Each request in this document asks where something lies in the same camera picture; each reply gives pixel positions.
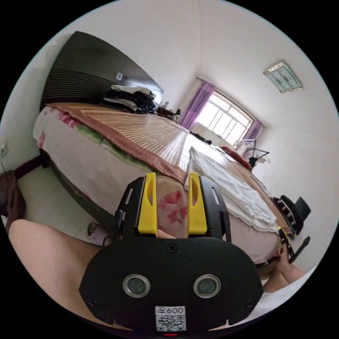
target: ceiling light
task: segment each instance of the ceiling light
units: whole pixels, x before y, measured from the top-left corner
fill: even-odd
[[[269,68],[264,73],[281,93],[300,91],[303,89],[300,81],[292,70],[284,63]]]

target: bed frame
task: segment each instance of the bed frame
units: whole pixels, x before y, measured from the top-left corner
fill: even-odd
[[[40,111],[48,103],[81,102],[99,104],[113,85],[147,87],[155,95],[158,109],[163,89],[133,60],[106,41],[76,31],[59,52],[47,77]],[[108,213],[74,186],[49,155],[40,150],[43,168],[51,167],[72,198],[107,230],[114,226],[114,211]]]

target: bamboo mat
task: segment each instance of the bamboo mat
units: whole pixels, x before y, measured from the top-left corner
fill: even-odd
[[[181,184],[185,182],[190,149],[194,147],[256,190],[276,215],[278,225],[287,234],[291,233],[283,216],[249,170],[173,121],[154,114],[131,114],[91,104],[51,103],[48,106],[67,112],[72,118],[101,133],[124,152]]]

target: purple curtain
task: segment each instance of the purple curtain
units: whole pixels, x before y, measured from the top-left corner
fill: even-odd
[[[261,121],[259,121],[258,119],[256,119],[252,126],[249,128],[249,130],[247,131],[247,133],[244,135],[243,140],[251,140],[251,139],[255,139],[261,129],[262,123]]]
[[[183,118],[180,121],[181,126],[187,128],[188,130],[193,128],[200,112],[205,107],[214,90],[214,85],[207,81],[202,82],[183,114]]]

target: qr code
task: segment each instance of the qr code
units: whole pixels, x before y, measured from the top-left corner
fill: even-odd
[[[186,331],[186,312],[184,306],[155,308],[157,331]]]

